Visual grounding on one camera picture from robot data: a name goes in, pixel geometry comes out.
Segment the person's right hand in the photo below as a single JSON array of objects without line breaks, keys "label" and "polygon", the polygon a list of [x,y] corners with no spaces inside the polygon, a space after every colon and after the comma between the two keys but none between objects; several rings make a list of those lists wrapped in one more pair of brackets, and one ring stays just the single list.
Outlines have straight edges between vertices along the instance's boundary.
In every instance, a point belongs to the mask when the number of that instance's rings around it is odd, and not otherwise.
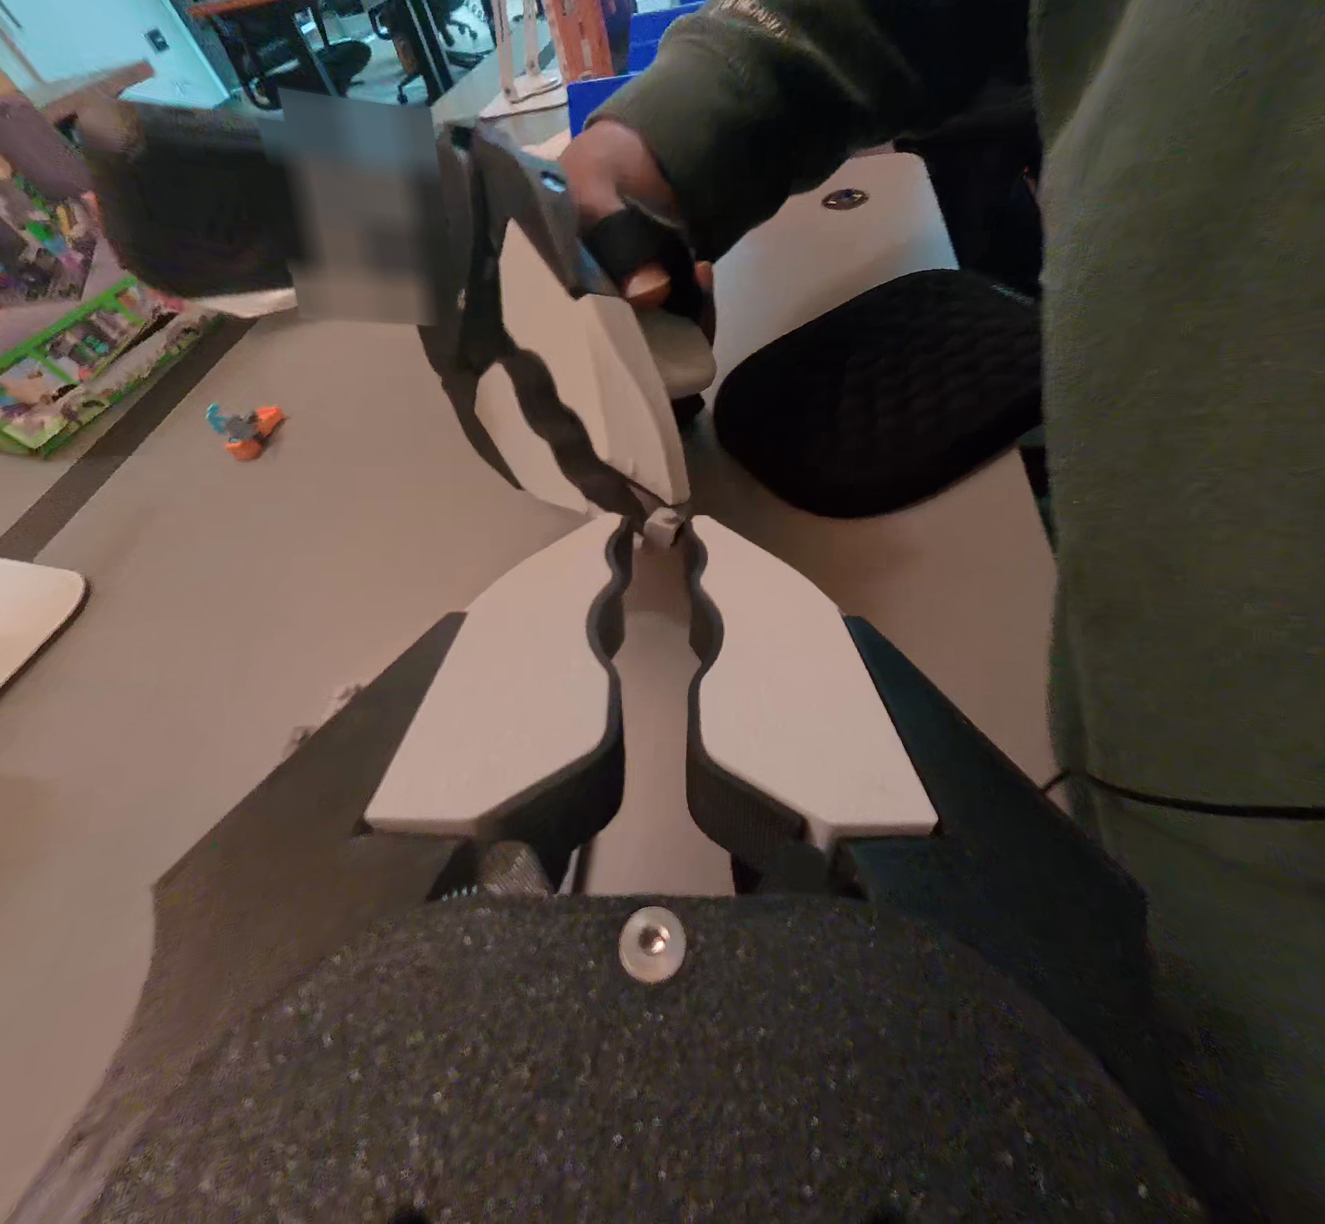
[{"label": "person's right hand", "polygon": [[[651,150],[634,130],[611,121],[594,122],[564,148],[559,158],[574,195],[581,235],[621,212],[626,204],[645,209],[677,233],[688,234],[681,206],[663,179]],[[702,291],[697,325],[712,346],[716,336],[714,273],[710,262],[697,260],[695,285]],[[669,270],[658,262],[641,262],[630,273],[608,271],[621,295],[637,311],[661,309],[672,289]]]}]

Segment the grey desk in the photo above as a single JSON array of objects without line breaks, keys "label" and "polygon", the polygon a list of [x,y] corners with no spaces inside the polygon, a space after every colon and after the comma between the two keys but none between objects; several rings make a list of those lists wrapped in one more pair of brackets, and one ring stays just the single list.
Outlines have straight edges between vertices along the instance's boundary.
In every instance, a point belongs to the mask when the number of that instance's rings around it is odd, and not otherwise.
[{"label": "grey desk", "polygon": [[[2,1222],[80,1207],[42,1171],[81,1115],[155,1102],[207,1037],[364,925],[420,904],[443,849],[356,832],[296,778],[303,729],[575,520],[469,449],[412,331],[282,315],[208,338],[91,444],[2,459],[2,559],[78,572],[71,625],[2,693]],[[204,407],[274,404],[236,465]],[[1053,771],[1053,560],[1017,454],[901,514],[817,520],[691,434],[701,513],[884,635],[1033,782]],[[625,600],[621,810],[590,896],[720,896],[685,803],[687,588],[645,554]]]}]

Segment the green toy set box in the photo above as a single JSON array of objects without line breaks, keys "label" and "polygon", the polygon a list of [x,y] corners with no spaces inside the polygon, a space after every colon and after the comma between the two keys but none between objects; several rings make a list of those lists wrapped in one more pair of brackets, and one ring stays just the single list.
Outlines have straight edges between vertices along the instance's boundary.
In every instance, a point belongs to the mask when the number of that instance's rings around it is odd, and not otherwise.
[{"label": "green toy set box", "polygon": [[120,264],[81,157],[29,99],[2,94],[2,452],[51,455],[218,321]]}]

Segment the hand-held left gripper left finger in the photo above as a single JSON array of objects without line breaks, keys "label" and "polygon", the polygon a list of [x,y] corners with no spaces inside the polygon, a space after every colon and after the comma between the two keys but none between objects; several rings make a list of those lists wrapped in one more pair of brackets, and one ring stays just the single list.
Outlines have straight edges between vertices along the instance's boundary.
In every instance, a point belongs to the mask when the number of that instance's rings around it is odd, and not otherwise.
[{"label": "hand-held left gripper left finger", "polygon": [[588,520],[456,617],[432,684],[367,805],[382,834],[534,851],[553,885],[623,795],[628,523]]}]

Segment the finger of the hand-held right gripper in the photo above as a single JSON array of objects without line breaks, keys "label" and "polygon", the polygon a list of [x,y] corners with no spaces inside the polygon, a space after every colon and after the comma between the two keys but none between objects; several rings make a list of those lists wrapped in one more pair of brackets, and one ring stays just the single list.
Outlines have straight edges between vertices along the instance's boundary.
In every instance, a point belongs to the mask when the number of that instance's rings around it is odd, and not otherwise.
[{"label": "finger of the hand-held right gripper", "polygon": [[636,490],[608,462],[604,391],[589,361],[556,374],[538,354],[503,354],[474,389],[477,423],[525,494],[583,517],[644,519]]},{"label": "finger of the hand-held right gripper", "polygon": [[505,335],[542,364],[596,461],[665,508],[687,505],[670,398],[630,304],[614,295],[571,296],[516,222],[505,224],[499,288]]}]

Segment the person's green sweatshirt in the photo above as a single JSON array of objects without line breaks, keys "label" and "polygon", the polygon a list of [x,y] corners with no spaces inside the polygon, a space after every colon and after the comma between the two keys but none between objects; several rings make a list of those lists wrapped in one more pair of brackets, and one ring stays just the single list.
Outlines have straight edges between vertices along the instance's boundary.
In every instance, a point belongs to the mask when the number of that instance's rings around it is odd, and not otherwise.
[{"label": "person's green sweatshirt", "polygon": [[1322,0],[1032,0],[1053,741],[1193,1104],[1322,1222]]}]

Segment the blue plastic crate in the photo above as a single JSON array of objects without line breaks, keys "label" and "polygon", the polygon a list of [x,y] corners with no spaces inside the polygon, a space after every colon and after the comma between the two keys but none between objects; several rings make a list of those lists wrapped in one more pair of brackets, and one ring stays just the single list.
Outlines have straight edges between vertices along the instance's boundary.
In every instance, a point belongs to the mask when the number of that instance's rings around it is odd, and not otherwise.
[{"label": "blue plastic crate", "polygon": [[619,75],[568,82],[565,93],[571,139],[578,137],[588,126],[589,118],[637,75],[637,71],[626,71]]}]

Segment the person's right forearm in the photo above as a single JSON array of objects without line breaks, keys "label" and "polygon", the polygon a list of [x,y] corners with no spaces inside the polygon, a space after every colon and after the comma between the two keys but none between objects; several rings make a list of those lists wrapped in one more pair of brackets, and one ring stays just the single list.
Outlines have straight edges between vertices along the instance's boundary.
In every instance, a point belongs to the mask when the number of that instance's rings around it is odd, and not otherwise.
[{"label": "person's right forearm", "polygon": [[1029,0],[708,0],[589,119],[648,146],[716,259],[855,151],[1028,78]]}]

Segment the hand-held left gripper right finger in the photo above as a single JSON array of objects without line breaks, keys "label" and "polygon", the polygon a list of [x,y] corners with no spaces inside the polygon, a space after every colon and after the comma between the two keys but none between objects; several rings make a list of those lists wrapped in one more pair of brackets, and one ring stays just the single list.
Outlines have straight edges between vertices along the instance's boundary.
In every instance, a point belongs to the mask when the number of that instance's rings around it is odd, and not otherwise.
[{"label": "hand-held left gripper right finger", "polygon": [[685,802],[738,865],[790,849],[927,839],[938,816],[841,610],[710,517],[683,531],[690,647]]}]

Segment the white monitor stand base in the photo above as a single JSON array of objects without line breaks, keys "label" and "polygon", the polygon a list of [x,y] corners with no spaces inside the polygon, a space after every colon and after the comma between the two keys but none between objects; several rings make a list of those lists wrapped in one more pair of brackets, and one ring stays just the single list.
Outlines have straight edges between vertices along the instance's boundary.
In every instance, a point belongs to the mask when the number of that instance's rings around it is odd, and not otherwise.
[{"label": "white monitor stand base", "polygon": [[88,586],[74,571],[1,559],[1,691],[77,618]]}]

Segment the orange teal toy figure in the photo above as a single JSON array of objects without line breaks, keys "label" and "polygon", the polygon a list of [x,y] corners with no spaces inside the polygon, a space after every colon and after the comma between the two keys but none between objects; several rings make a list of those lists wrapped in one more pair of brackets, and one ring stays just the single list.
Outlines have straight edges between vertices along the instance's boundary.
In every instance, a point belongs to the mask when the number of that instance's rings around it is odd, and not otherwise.
[{"label": "orange teal toy figure", "polygon": [[208,427],[218,434],[227,454],[240,463],[256,459],[266,449],[274,433],[287,420],[278,407],[263,407],[242,415],[227,415],[220,405],[207,405]]}]

